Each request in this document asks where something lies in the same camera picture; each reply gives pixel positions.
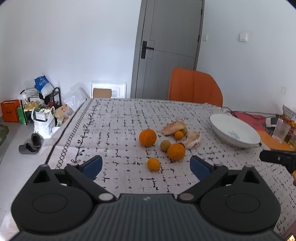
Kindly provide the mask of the large orange front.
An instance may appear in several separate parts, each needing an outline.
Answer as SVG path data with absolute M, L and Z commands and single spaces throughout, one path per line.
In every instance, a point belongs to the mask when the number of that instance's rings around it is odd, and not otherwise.
M 186 153 L 186 149 L 184 145 L 180 143 L 175 143 L 168 147 L 166 155 L 172 161 L 180 161 L 182 158 L 184 158 L 185 153 Z

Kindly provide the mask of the large orange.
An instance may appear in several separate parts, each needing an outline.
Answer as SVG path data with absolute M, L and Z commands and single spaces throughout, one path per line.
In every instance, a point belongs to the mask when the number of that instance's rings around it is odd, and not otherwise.
M 175 143 L 168 147 L 166 155 L 172 161 L 180 161 L 182 158 L 184 158 L 185 153 L 186 153 L 186 149 L 184 145 L 180 143 Z
M 151 147 L 155 144 L 157 135 L 155 131 L 146 129 L 140 132 L 138 139 L 143 147 Z

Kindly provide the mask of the small mandarin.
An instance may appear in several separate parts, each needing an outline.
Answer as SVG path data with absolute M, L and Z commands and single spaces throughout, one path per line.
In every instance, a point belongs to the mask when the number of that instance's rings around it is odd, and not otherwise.
M 178 141 L 181 140 L 183 137 L 184 137 L 184 133 L 182 131 L 176 131 L 174 134 L 174 138 Z
M 147 167 L 149 170 L 157 172 L 160 170 L 161 165 L 157 158 L 149 158 L 147 161 Z

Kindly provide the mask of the green-brown kiwi front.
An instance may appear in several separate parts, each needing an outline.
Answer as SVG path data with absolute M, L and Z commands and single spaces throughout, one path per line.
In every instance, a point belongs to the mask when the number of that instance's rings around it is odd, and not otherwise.
M 163 152 L 167 152 L 170 145 L 171 145 L 171 142 L 169 140 L 163 140 L 160 144 L 160 148 Z

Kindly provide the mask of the green-brown kiwi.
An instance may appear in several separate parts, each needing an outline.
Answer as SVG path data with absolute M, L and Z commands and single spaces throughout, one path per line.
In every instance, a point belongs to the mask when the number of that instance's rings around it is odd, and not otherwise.
M 167 152 L 170 145 L 171 145 L 171 142 L 169 140 L 163 140 L 160 144 L 160 148 L 163 152 Z
M 181 132 L 183 133 L 183 136 L 185 137 L 188 133 L 188 130 L 187 130 L 187 128 L 184 128 L 181 130 Z

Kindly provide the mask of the small mandarin front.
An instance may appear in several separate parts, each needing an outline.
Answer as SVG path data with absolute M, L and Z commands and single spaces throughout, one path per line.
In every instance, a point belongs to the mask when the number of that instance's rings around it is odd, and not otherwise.
M 160 170 L 161 165 L 157 158 L 149 158 L 147 161 L 147 167 L 149 170 L 157 172 Z

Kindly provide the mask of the pomelo piece back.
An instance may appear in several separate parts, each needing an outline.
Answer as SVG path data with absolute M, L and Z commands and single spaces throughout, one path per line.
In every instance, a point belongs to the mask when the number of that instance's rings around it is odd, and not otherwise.
M 183 121 L 174 121 L 162 128 L 161 133 L 165 136 L 174 134 L 177 131 L 183 130 L 186 124 Z

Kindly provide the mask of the green-brown kiwi back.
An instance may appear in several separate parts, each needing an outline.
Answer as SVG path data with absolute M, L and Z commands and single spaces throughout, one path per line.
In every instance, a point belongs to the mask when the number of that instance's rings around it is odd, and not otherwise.
M 183 136 L 185 137 L 188 133 L 188 130 L 187 130 L 187 128 L 184 128 L 181 130 L 181 132 L 183 133 Z

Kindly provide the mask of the white power adapter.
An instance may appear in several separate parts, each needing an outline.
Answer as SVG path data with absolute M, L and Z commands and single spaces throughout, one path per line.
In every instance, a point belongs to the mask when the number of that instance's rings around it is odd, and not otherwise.
M 272 116 L 265 119 L 265 126 L 267 128 L 274 128 L 276 127 L 278 121 L 278 116 Z

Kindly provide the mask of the red orange table mat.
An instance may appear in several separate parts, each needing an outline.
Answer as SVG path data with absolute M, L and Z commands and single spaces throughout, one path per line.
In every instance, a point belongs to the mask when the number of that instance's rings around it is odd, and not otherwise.
M 235 115 L 240 120 L 251 125 L 260 135 L 262 145 L 265 145 L 269 149 L 294 151 L 286 142 L 278 143 L 272 135 L 265 130 L 265 117 L 259 114 L 243 113 L 235 111 L 232 115 Z

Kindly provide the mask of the white shopping bag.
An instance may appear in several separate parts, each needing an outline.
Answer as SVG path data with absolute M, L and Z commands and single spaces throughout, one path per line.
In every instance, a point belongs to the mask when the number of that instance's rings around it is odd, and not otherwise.
M 33 108 L 31 112 L 31 119 L 34 123 L 34 133 L 38 134 L 40 138 L 48 139 L 53 134 L 53 127 L 55 126 L 55 108 L 51 107 L 46 111 L 39 112 Z

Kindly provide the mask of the black metal rack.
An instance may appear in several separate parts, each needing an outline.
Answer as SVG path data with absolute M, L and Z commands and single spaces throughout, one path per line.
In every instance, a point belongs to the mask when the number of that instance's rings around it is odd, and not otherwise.
M 25 125 L 32 123 L 31 117 L 29 117 L 31 111 L 25 111 L 25 107 L 29 102 L 39 101 L 40 103 L 46 104 L 48 107 L 54 108 L 59 108 L 61 106 L 61 90 L 59 87 L 54 87 L 53 91 L 46 97 L 43 97 L 34 87 L 24 89 L 20 92 L 18 98 L 23 111 Z

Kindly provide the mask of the clear plastic bag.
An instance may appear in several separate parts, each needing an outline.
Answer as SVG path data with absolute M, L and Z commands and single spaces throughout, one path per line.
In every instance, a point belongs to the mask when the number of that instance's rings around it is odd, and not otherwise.
M 88 99 L 85 91 L 82 88 L 76 89 L 73 93 L 66 97 L 64 103 L 73 111 L 77 111 L 79 107 Z

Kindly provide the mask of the white foam packaging with cardboard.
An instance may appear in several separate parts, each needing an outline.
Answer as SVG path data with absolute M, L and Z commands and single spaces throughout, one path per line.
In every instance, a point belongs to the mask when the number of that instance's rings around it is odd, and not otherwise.
M 93 82 L 91 98 L 126 98 L 126 84 Z

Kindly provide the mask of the orange chair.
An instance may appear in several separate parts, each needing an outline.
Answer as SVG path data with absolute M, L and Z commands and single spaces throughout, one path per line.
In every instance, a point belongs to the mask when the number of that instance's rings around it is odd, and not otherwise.
M 211 75 L 184 68 L 172 71 L 168 100 L 223 105 L 222 91 Z

